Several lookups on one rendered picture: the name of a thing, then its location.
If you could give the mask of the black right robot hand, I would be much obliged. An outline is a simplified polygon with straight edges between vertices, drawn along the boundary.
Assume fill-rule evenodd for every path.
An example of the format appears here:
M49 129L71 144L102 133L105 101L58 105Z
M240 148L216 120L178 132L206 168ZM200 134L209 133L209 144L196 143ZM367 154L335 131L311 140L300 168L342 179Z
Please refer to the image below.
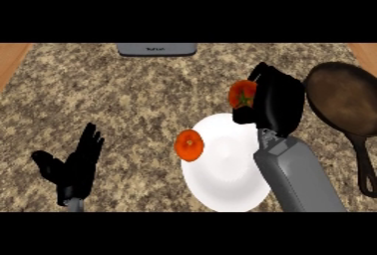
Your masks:
M258 83L252 107L232 109L232 121L256 124L287 137L298 129L305 104L305 88L298 79L261 62L247 80Z

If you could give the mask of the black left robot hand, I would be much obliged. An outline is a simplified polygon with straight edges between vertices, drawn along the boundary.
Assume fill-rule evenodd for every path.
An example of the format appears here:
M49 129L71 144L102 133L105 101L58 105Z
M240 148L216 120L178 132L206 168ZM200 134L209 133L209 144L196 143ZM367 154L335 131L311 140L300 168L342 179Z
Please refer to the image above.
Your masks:
M91 195L104 142L105 139L96 131L96 125L88 123L77 149L67 161L45 150L31 153L42 176L57 184L60 206L68 206L73 198L85 200Z

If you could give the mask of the red tomato with green stem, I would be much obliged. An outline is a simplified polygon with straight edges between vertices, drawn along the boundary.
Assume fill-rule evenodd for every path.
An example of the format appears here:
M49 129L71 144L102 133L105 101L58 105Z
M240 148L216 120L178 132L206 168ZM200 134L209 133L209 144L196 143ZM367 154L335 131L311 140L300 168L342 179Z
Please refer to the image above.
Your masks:
M237 81L228 91L228 102L234 109L253 106L258 83L250 80Z

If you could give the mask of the dark cast iron pan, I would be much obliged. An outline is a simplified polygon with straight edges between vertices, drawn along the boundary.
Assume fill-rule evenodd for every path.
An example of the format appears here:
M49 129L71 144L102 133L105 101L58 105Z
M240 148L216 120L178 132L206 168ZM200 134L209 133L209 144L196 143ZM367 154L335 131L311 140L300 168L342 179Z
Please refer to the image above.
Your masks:
M377 173L366 146L367 138L377 136L377 77L352 64L327 62L312 68L303 85L317 116L352 143L361 193L377 198Z

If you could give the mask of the white round plate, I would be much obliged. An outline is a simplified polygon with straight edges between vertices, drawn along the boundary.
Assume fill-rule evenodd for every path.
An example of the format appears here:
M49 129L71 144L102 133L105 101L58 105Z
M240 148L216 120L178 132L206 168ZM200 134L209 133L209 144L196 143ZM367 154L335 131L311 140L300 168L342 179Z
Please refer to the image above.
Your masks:
M237 124L232 114L222 113L206 117L193 129L204 149L196 161L182 161L188 189L209 209L246 212L271 190L253 160L259 150L256 125Z

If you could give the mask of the red round tomato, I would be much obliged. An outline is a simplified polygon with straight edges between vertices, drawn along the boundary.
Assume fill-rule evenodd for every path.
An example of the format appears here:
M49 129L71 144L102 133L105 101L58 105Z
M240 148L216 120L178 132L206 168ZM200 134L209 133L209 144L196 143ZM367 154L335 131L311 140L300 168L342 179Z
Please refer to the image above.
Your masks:
M178 135L175 150L178 156L185 161L196 161L204 149L204 143L198 132L194 129L187 129Z

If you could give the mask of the grey flat appliance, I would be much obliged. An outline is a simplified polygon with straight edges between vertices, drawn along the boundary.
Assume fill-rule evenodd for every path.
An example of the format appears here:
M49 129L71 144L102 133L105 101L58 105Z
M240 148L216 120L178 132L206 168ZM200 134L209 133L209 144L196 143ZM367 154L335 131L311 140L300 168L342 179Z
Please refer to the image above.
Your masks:
M178 57L196 54L197 43L119 43L117 48L126 57Z

